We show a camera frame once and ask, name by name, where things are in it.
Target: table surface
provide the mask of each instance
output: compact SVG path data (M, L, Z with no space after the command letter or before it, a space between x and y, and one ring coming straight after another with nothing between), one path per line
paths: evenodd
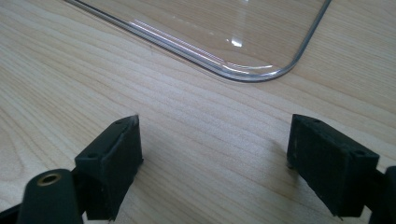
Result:
M380 171L395 165L395 24L394 0L333 0L290 73L239 84L61 0L3 0L0 210L139 114L145 162L115 223L341 223L286 167L291 115L378 153Z

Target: screw hole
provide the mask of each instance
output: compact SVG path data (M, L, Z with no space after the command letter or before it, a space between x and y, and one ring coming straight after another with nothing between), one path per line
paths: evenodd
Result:
M58 180L61 179L60 174L49 174L49 175L44 175L37 181L37 185L40 187L45 187L48 185L51 185L53 183L56 183Z
M98 154L97 153L90 153L90 154L88 154L87 157L93 159L93 158L98 157Z
M356 151L354 151L355 152L355 154L356 155L359 155L359 156L364 156L366 153L365 152L363 152L362 150L356 150Z

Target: wood grain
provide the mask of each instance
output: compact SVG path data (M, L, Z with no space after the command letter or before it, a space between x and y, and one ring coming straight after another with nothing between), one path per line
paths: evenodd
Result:
M395 165L395 12L334 0L290 73L237 84L61 0L1 1L0 210L137 113L145 163L115 223L341 223L285 166L291 114L379 153L381 171Z

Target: wooden table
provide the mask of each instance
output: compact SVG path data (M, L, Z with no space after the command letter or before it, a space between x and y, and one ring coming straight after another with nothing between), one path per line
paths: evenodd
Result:
M333 0L290 73L237 84L61 0L2 0L0 210L137 113L145 162L115 223L341 222L285 165L291 115L395 165L395 36L395 1Z

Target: transparent plastic sheet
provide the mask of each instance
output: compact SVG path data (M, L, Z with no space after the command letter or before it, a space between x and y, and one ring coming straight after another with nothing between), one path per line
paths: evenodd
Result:
M280 77L301 58L331 0L65 0L213 73Z

